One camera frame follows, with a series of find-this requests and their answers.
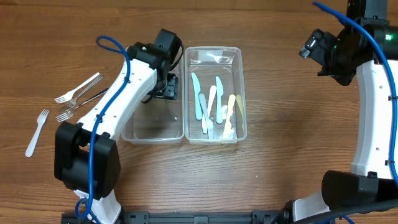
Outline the light blue plastic knife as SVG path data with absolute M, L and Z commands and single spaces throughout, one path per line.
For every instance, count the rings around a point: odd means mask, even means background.
M 191 76 L 192 76 L 193 90 L 194 90 L 194 97 L 195 97 L 195 117 L 197 120 L 201 120 L 203 113 L 201 110 L 201 105 L 200 105 L 200 100 L 199 100 L 199 94 L 201 91 L 200 82 L 199 82 L 199 79 L 198 79 L 196 73 L 192 72 Z

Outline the white plastic knife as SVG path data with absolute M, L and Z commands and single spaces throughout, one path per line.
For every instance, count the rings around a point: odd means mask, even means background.
M 208 96 L 208 104 L 207 104 L 207 106 L 208 106 L 208 107 L 207 107 L 207 115 L 208 115 L 208 116 L 210 116 L 211 107 L 212 107 L 212 105 L 213 105 L 215 96 L 216 96 L 216 86 L 215 86 L 215 85 L 212 85 L 212 86 L 210 87 L 210 92 L 209 92 L 209 96 Z M 205 121 L 204 118 L 202 119 L 202 131 L 203 131 L 204 134 L 207 133 L 206 121 Z

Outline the cream plastic knife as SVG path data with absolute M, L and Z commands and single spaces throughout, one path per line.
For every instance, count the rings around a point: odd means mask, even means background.
M 236 96 L 235 95 L 230 95 L 228 98 L 228 107 L 227 107 L 227 113 L 226 113 L 226 120 L 225 120 L 225 125 L 224 125 L 224 131 L 222 138 L 223 139 L 228 139 L 230 132 L 232 130 L 232 124 L 231 124 L 231 117 L 233 114 L 233 108 L 234 108 L 234 103 L 236 101 Z

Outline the pale blue plastic knife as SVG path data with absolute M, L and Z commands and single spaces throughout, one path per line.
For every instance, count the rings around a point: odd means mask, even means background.
M 207 109 L 208 108 L 207 108 L 207 104 L 206 104 L 205 95 L 200 93 L 199 94 L 199 100 L 200 100 L 201 108 L 203 110 L 203 115 L 205 116 L 208 139 L 213 139 L 213 137 L 214 137 L 214 126 L 213 126 L 212 120 L 209 118 L 208 113 L 207 113 Z

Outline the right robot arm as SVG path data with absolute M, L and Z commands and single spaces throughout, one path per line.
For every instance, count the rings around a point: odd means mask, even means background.
M 319 8 L 343 29 L 313 31 L 299 54 L 321 65 L 321 77 L 343 86 L 358 81 L 358 143 L 351 170 L 327 171 L 320 191 L 288 202 L 279 223 L 334 223 L 397 207 L 397 27 L 386 1 L 349 0 L 345 14 Z

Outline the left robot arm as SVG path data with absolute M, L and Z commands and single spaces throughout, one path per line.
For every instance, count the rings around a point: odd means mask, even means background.
M 153 44 L 137 42 L 127 48 L 109 36 L 96 41 L 103 39 L 124 56 L 120 74 L 93 109 L 76 124 L 61 122 L 55 132 L 54 176 L 80 198 L 62 223 L 125 222 L 114 193 L 121 172 L 122 130 L 140 103 L 178 97 L 172 70 L 183 56 L 183 44 L 177 34 L 161 29 Z

